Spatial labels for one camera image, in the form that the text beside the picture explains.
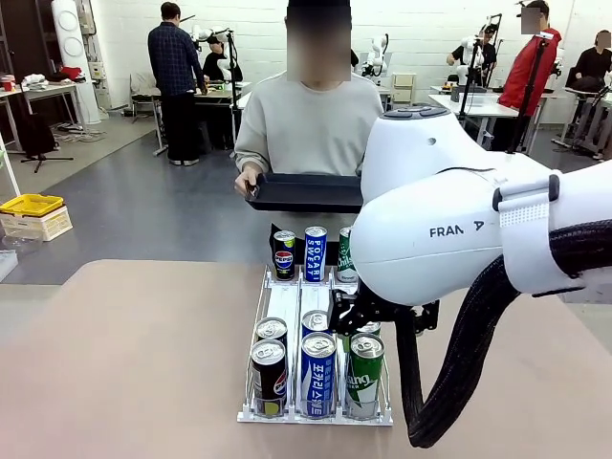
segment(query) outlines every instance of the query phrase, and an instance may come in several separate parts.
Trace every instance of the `green can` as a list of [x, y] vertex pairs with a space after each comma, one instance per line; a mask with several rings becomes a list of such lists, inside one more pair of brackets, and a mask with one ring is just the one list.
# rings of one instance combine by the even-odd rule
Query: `green can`
[[353, 259], [351, 258], [351, 229], [343, 228], [340, 230], [339, 252], [338, 252], [338, 271], [336, 278], [340, 282], [355, 283], [359, 280]]
[[384, 344], [379, 337], [368, 333], [353, 336], [346, 373], [346, 417], [376, 417], [383, 358]]
[[351, 350], [351, 338], [358, 333], [369, 333], [371, 335], [376, 335], [377, 337], [379, 337], [381, 335], [381, 323], [367, 322], [361, 328], [358, 328], [357, 331], [350, 337], [342, 336], [342, 348], [344, 349], [344, 352], [348, 352]]

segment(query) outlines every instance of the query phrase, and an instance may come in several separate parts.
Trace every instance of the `black can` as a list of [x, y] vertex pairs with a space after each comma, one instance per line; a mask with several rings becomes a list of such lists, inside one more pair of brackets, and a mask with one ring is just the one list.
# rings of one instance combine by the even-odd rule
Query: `black can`
[[266, 317], [260, 320], [255, 327], [257, 340], [276, 339], [283, 343], [287, 349], [287, 322], [278, 317]]
[[295, 277], [295, 234], [279, 231], [274, 234], [274, 269], [278, 280]]
[[276, 339], [262, 339], [251, 349], [255, 414], [282, 416], [287, 402], [287, 351]]

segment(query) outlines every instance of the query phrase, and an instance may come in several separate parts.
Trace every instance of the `white tower fan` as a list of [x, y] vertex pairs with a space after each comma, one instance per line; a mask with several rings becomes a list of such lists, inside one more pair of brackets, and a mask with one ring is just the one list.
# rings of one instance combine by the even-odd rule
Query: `white tower fan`
[[76, 86], [80, 111], [87, 124], [97, 124], [99, 123], [98, 103], [80, 32], [77, 4], [75, 0], [53, 0], [51, 8], [63, 64], [66, 67], [78, 67], [85, 74], [86, 81]]

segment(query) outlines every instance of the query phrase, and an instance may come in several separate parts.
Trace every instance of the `white brick wall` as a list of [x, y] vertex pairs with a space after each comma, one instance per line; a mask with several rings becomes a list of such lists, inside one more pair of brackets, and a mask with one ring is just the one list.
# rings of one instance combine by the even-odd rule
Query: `white brick wall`
[[[109, 76], [114, 106], [125, 104], [130, 72], [149, 67], [146, 38], [160, 22], [162, 0], [92, 0], [98, 25], [102, 58]], [[259, 81], [285, 68], [286, 34], [283, 17], [287, 0], [183, 0], [183, 16], [196, 14], [185, 23], [202, 27], [222, 25], [235, 30], [240, 65], [249, 81]], [[579, 53], [592, 45], [596, 32], [612, 29], [609, 0], [549, 0], [551, 22], [566, 48], [567, 69]], [[452, 72], [446, 55], [459, 46], [464, 36], [477, 32], [488, 15], [503, 13], [500, 36], [505, 39], [499, 67], [493, 78], [505, 78], [514, 57], [528, 37], [520, 35], [518, 7], [508, 0], [353, 0], [353, 49], [370, 50], [372, 36], [389, 33], [389, 50], [394, 53], [390, 72], [418, 75], [417, 100], [426, 101], [428, 87], [442, 83]], [[553, 101], [546, 122], [563, 122], [568, 100]]]

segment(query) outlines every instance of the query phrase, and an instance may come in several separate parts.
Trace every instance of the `plaid shirt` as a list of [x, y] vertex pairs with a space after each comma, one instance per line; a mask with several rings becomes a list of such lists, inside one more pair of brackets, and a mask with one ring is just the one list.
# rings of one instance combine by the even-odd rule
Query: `plaid shirt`
[[191, 37], [170, 22], [163, 22], [149, 34], [149, 57], [162, 96], [179, 96], [204, 87], [204, 73]]

